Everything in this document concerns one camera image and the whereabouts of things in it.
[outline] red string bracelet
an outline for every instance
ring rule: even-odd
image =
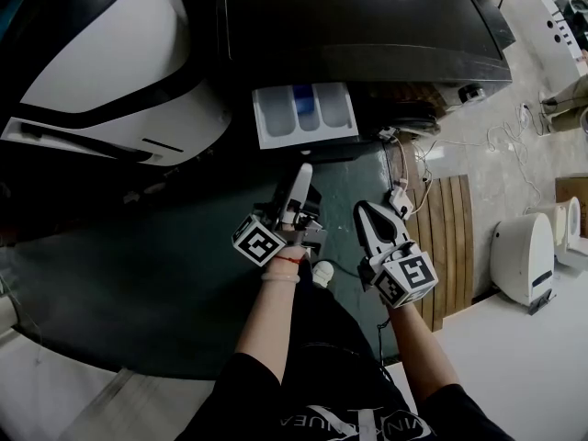
[[[303,258],[300,258],[297,260],[296,258],[286,258],[285,256],[280,256],[280,255],[276,255],[275,258],[279,258],[280,260],[287,260],[291,263],[296,263],[297,265],[302,263],[302,260],[303,260]]]

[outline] person's right arm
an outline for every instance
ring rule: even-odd
[[[513,441],[459,385],[458,375],[413,304],[388,309],[414,401],[441,439]]]

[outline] cardboard box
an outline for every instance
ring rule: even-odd
[[[557,202],[569,201],[574,196],[580,201],[580,235],[588,238],[588,223],[586,223],[586,212],[588,212],[586,208],[588,204],[588,175],[570,176],[556,180],[555,198]]]

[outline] concrete floor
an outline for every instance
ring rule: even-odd
[[[550,93],[548,82],[533,49],[520,36],[506,10],[503,14],[516,37],[516,43],[504,51],[513,83],[484,102],[463,107],[442,119],[440,135],[417,142],[425,151],[437,139],[485,143],[488,129],[504,122],[517,135],[520,128],[516,107],[521,103],[529,105],[537,129],[541,130],[538,93]],[[521,139],[528,148],[528,161],[522,168],[541,191],[541,203],[554,202],[555,178],[588,172],[588,142],[580,129],[539,137],[530,123]],[[427,156],[434,177],[469,175],[474,218],[474,295],[481,294],[491,284],[490,244],[495,226],[521,215],[527,206],[534,206],[538,200],[538,193],[523,178],[515,147],[508,136],[502,130],[493,130],[491,141],[496,145],[495,151],[488,145],[438,142]]]

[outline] wooden pallet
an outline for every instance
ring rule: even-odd
[[[416,208],[423,203],[421,185],[409,191]],[[439,283],[415,303],[427,326],[471,305],[473,294],[473,226],[466,175],[433,180],[423,207],[406,223],[409,235],[431,256]]]

